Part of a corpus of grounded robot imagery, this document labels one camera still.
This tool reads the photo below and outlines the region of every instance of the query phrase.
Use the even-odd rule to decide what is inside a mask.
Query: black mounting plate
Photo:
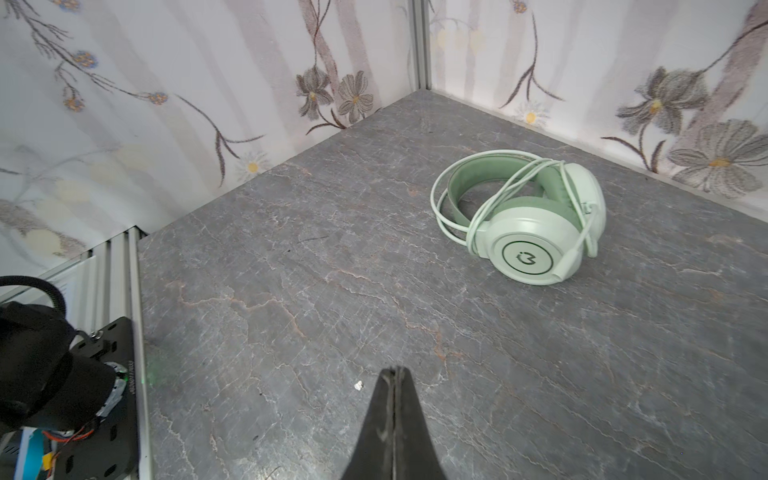
[[[89,356],[100,362],[115,362],[128,369],[123,399],[98,426],[93,435],[69,442],[56,460],[55,480],[99,478],[120,480],[138,462],[134,332],[131,319],[121,317],[100,330],[96,343],[82,341],[72,347],[73,355]]]

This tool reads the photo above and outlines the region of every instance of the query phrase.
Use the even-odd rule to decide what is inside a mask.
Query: marble surface
[[[571,280],[435,224],[437,174],[496,148],[600,180]],[[452,480],[768,478],[768,225],[432,92],[139,248],[157,480],[339,478],[396,364]]]

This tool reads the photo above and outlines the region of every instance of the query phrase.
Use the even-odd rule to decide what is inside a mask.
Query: headset
[[[435,192],[450,174],[437,203]],[[504,181],[468,219],[458,201],[475,185]],[[534,196],[515,197],[528,182]],[[453,220],[441,212],[445,199]],[[489,258],[504,275],[531,285],[551,285],[573,275],[587,255],[598,255],[605,230],[605,199],[598,179],[578,164],[517,150],[491,150],[462,158],[432,185],[432,212],[440,230],[469,253]],[[447,227],[466,233],[463,240]]]

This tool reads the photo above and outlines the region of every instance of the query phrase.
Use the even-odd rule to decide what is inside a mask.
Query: gray flower
[[[317,120],[319,118],[318,104],[328,105],[333,102],[333,97],[326,91],[330,82],[326,72],[318,67],[307,69],[303,77],[301,75],[296,76],[296,86],[299,88],[296,95],[306,97],[306,102],[299,109],[302,117],[306,115],[310,120]]]
[[[357,75],[347,75],[341,80],[339,94],[345,101],[339,106],[339,113],[349,114],[351,124],[357,122],[361,117],[366,117],[366,112],[373,109],[373,95],[364,94],[368,88],[368,79],[366,74],[360,70]]]
[[[748,120],[707,125],[699,132],[696,150],[674,150],[667,158],[686,167],[674,180],[726,198],[742,197],[763,184],[742,167],[768,165],[768,135],[757,135]]]
[[[645,85],[635,91],[645,101],[635,107],[619,107],[616,116],[624,119],[622,129],[637,132],[651,121],[666,134],[680,134],[686,108],[701,108],[707,101],[707,85],[703,72],[673,70],[667,73],[659,67],[648,77]]]

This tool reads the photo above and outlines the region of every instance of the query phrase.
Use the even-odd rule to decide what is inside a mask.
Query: white daisy
[[[240,157],[234,167],[237,183],[244,184],[266,170],[266,153],[250,151]]]
[[[532,127],[544,128],[547,126],[549,110],[537,101],[526,101],[515,109],[515,119],[523,121]]]

